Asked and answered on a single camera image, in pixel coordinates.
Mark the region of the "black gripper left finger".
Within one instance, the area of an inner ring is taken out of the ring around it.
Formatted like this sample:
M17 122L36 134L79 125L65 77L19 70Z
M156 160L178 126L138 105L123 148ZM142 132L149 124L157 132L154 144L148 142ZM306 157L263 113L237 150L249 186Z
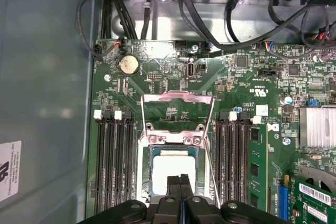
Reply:
M128 200L97 215L85 219L84 223L180 223L181 178L167 178L167 194L157 203Z

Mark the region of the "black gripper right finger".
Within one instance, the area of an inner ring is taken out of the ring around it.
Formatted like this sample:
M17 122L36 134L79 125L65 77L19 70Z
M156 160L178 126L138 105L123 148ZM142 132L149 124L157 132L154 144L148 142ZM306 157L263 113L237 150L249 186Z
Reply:
M181 174L180 181L189 223L285 223L276 216L240 201L229 200L218 208L204 197L193 194L187 174Z

